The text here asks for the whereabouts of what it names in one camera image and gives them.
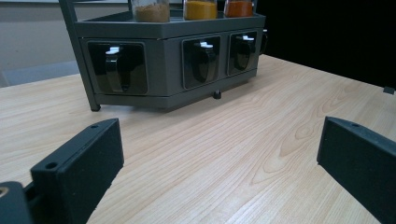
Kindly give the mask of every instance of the jar of yellow spice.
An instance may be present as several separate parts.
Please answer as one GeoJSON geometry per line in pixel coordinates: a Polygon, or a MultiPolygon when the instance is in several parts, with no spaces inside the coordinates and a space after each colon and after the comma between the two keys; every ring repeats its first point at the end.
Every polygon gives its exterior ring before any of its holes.
{"type": "Polygon", "coordinates": [[[214,20],[218,17],[217,0],[184,0],[184,20],[214,20]]]}

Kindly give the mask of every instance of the spice jar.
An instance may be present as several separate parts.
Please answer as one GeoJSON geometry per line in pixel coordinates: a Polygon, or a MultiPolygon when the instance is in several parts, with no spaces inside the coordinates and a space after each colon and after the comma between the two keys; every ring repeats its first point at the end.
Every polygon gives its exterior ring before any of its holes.
{"type": "Polygon", "coordinates": [[[169,0],[132,0],[132,11],[136,21],[168,22],[169,0]]]}
{"type": "Polygon", "coordinates": [[[184,0],[184,20],[214,20],[218,17],[217,0],[184,0]]]}
{"type": "Polygon", "coordinates": [[[225,17],[251,17],[253,5],[251,0],[227,0],[224,6],[225,17]]]}

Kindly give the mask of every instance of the wood grain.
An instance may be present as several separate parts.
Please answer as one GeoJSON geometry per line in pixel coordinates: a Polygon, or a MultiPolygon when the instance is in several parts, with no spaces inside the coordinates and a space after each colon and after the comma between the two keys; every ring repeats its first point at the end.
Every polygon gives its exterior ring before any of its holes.
{"type": "Polygon", "coordinates": [[[173,111],[103,105],[79,76],[0,89],[0,182],[92,123],[119,118],[124,168],[90,223],[377,223],[317,165],[325,116],[396,140],[396,97],[261,56],[258,75],[173,111]]]}

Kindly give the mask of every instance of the yellow powder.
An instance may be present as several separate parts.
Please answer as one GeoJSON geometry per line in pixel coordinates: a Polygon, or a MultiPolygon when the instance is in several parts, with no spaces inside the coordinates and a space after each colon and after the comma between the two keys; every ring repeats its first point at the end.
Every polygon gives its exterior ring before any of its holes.
{"type": "Polygon", "coordinates": [[[184,19],[188,21],[214,20],[218,16],[216,3],[188,1],[184,3],[184,19]]]}

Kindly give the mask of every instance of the brown powder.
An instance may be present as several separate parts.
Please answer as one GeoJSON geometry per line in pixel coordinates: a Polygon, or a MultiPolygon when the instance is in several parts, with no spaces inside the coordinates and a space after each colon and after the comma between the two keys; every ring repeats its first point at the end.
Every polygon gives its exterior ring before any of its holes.
{"type": "Polygon", "coordinates": [[[154,3],[144,7],[136,7],[134,14],[136,21],[168,22],[169,5],[154,3]]]}

